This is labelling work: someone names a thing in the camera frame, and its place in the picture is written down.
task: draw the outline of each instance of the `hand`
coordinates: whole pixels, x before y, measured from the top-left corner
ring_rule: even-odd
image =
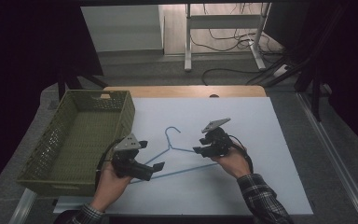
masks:
[[[130,176],[118,178],[112,163],[109,162],[101,171],[100,182],[90,205],[98,211],[104,212],[111,203],[114,203],[123,194],[131,180],[132,177]]]
[[[228,150],[226,156],[211,157],[211,160],[219,163],[229,175],[234,176],[236,179],[251,174],[248,162],[234,147]]]

